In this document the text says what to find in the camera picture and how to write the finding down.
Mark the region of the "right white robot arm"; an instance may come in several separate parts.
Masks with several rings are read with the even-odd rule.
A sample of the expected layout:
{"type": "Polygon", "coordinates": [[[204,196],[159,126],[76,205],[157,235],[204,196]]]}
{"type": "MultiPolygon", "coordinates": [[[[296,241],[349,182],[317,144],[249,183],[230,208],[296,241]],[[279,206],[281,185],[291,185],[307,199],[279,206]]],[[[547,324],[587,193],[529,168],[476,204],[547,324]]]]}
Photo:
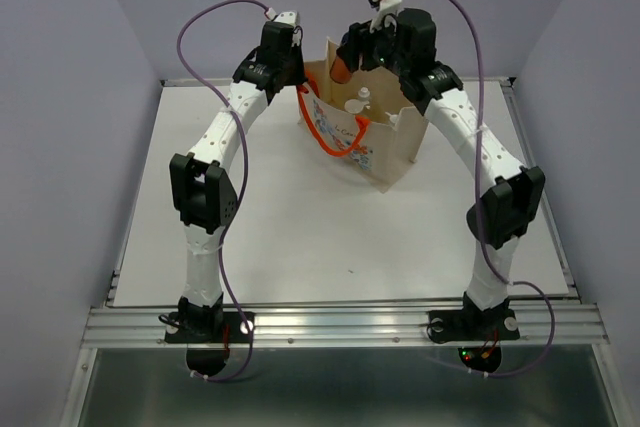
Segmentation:
{"type": "Polygon", "coordinates": [[[466,214],[476,240],[474,266],[458,310],[431,310],[426,332],[435,343],[484,340],[505,333],[518,338],[508,287],[519,240],[535,219],[545,174],[512,155],[484,122],[484,103],[471,102],[454,70],[438,61],[431,15],[408,8],[381,19],[353,23],[336,59],[346,72],[383,68],[396,76],[402,94],[447,140],[474,181],[466,214]]]}

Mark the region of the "peach conical squeeze bottle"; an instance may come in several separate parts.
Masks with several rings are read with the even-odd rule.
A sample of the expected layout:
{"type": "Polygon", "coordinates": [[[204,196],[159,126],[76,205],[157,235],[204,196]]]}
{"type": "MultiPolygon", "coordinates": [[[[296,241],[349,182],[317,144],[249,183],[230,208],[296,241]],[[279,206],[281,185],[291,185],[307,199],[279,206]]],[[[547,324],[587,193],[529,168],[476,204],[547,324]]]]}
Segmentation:
{"type": "Polygon", "coordinates": [[[368,88],[361,87],[354,98],[345,101],[344,109],[346,112],[357,115],[370,108],[371,93],[368,88]]]}

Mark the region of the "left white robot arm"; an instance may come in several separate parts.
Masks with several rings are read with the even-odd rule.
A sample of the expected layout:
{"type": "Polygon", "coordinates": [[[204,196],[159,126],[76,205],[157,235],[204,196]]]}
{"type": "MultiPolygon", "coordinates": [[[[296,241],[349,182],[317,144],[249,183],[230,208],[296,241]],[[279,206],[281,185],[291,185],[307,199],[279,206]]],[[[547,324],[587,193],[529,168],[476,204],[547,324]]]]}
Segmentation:
{"type": "Polygon", "coordinates": [[[187,274],[168,321],[202,341],[215,339],[223,325],[220,240],[240,204],[229,170],[249,128],[275,95],[305,80],[301,38],[296,11],[267,21],[260,44],[234,72],[226,103],[195,145],[169,163],[172,200],[186,235],[187,274]]]}

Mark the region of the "green liquid soap bottle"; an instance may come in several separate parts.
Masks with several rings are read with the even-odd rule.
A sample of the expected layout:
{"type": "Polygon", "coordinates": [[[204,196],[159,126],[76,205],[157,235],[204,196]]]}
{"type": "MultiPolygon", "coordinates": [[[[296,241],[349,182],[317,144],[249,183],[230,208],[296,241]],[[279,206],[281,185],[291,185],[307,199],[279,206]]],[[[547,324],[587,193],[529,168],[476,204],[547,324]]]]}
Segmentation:
{"type": "Polygon", "coordinates": [[[385,115],[387,116],[387,123],[391,126],[396,126],[397,122],[398,122],[398,118],[399,115],[398,114],[391,114],[389,112],[386,112],[385,115]]]}

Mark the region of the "orange bottle blue cap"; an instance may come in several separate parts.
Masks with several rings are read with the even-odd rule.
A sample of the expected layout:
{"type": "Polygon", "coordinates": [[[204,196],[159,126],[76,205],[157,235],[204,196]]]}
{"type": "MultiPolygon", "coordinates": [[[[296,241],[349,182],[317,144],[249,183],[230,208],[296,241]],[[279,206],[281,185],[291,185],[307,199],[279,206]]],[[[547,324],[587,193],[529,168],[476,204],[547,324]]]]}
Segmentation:
{"type": "Polygon", "coordinates": [[[352,72],[349,70],[347,63],[344,59],[343,46],[348,42],[349,34],[345,33],[336,47],[334,60],[329,70],[330,79],[337,83],[344,85],[352,78],[352,72]]]}

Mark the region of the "cream canvas bag orange handles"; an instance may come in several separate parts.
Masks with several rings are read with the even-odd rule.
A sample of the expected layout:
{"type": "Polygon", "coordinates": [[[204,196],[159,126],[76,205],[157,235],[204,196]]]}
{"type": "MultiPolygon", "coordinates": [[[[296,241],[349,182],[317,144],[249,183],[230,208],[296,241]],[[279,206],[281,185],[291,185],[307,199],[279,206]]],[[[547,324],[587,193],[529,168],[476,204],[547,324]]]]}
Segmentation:
{"type": "Polygon", "coordinates": [[[353,166],[381,191],[387,191],[416,162],[429,122],[401,93],[398,79],[383,68],[358,71],[337,84],[329,70],[338,45],[326,42],[325,58],[304,63],[306,83],[296,88],[300,124],[330,157],[353,166]],[[371,93],[370,108],[357,115],[344,103],[361,87],[371,93]],[[386,112],[398,114],[396,126],[386,112]]]}

